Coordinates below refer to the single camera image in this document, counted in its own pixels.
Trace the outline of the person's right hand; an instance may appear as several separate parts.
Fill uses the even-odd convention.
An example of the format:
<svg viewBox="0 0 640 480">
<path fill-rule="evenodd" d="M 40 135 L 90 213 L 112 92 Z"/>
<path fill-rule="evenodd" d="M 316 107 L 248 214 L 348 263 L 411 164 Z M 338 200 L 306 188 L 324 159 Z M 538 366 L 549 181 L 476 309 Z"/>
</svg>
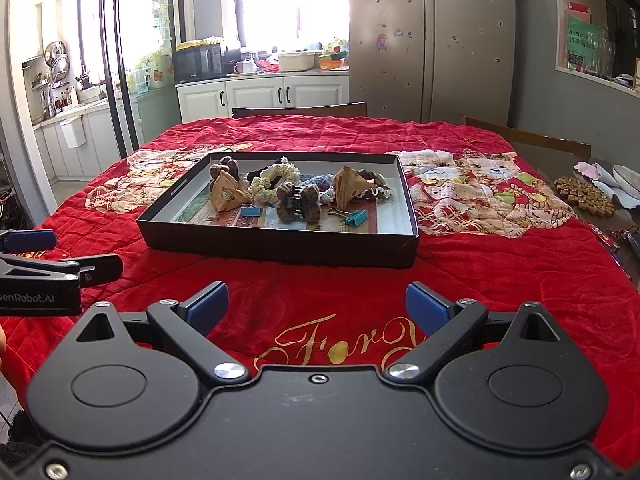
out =
<svg viewBox="0 0 640 480">
<path fill-rule="evenodd" d="M 8 343 L 6 342 L 6 331 L 0 326 L 0 365 L 2 367 L 4 359 L 6 358 L 6 350 L 8 350 Z"/>
</svg>

